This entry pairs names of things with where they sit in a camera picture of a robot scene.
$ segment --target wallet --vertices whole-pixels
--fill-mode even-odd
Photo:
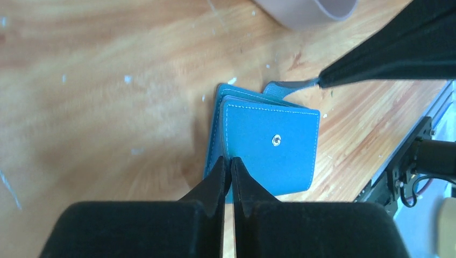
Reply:
[[[250,175],[274,196],[310,188],[320,112],[278,96],[218,86],[203,178],[220,156],[240,157]],[[226,202],[232,202],[231,190]]]

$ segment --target wooden table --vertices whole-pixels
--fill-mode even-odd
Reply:
[[[360,0],[347,21],[303,32],[247,0],[0,0],[0,256],[39,254],[81,200],[173,200],[202,178],[213,93],[303,80],[381,28],[407,0]],[[353,200],[444,82],[303,90],[319,109],[309,191]],[[225,254],[233,254],[227,207]]]

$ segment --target silver snap button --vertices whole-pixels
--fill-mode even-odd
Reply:
[[[280,135],[278,135],[278,134],[274,135],[274,137],[272,138],[272,145],[278,146],[280,144],[281,140],[282,140],[282,138],[280,137]]]

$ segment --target white stitching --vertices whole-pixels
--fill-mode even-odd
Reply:
[[[238,105],[232,105],[228,104],[228,106],[233,106],[233,107],[240,107],[244,109],[257,109],[257,110],[264,110],[264,111],[276,111],[276,112],[284,112],[284,113],[297,113],[297,114],[311,114],[314,116],[317,116],[317,114],[314,113],[307,113],[307,112],[294,112],[294,111],[284,111],[284,110],[277,110],[277,109],[262,109],[262,108],[257,108],[257,107],[250,107],[250,106],[238,106]],[[228,108],[226,109],[226,119],[225,119],[225,134],[226,134],[226,154],[228,157],[230,156],[230,151],[228,149]],[[318,128],[315,130],[315,142],[313,144],[313,167],[312,167],[312,174],[310,176],[310,181],[309,184],[307,185],[307,189],[310,188],[310,185],[312,184],[312,181],[314,179],[314,172],[315,172],[315,160],[317,157],[317,139],[318,139]]]
[[[270,100],[270,99],[262,98],[262,97],[260,97],[260,96],[251,95],[251,94],[244,93],[244,92],[241,92],[241,91],[238,91],[238,90],[234,90],[234,89],[223,89],[223,90],[220,92],[220,95],[222,95],[222,93],[223,93],[224,91],[234,91],[234,92],[238,92],[238,93],[241,93],[241,94],[249,95],[249,96],[254,97],[254,98],[264,99],[264,100],[266,100],[266,101],[270,101],[270,102],[273,102],[273,103],[276,103],[276,104],[285,105],[285,106],[290,106],[290,105],[287,105],[287,104],[285,104],[285,103],[275,102],[275,101],[272,101],[272,100]],[[219,109],[219,108],[220,108],[220,103],[222,102],[222,99],[223,99],[223,98],[221,97],[221,98],[218,100],[218,102],[217,102],[217,104],[216,104],[216,106],[215,106],[216,109]],[[214,134],[213,134],[212,140],[211,140],[211,142],[210,142],[210,145],[211,145],[211,146],[210,146],[210,154],[209,154],[208,160],[207,160],[207,163],[208,163],[208,164],[207,164],[207,168],[206,168],[206,172],[205,172],[206,175],[209,173],[209,169],[210,169],[209,164],[211,163],[211,160],[212,160],[212,150],[213,150],[213,146],[214,146],[215,132],[217,131],[218,116],[219,116],[219,114],[220,114],[220,112],[217,112],[217,113],[216,113],[215,120],[213,121],[213,123],[215,123],[215,126],[214,126],[214,128],[213,128]]]

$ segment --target screw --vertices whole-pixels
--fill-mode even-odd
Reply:
[[[278,145],[280,144],[281,141],[282,141],[282,138],[280,137],[280,135],[276,134],[276,135],[274,135],[274,137],[272,138],[272,145],[278,146]]]
[[[402,188],[404,187],[404,182],[400,181],[400,180],[396,180],[396,187],[397,188]]]

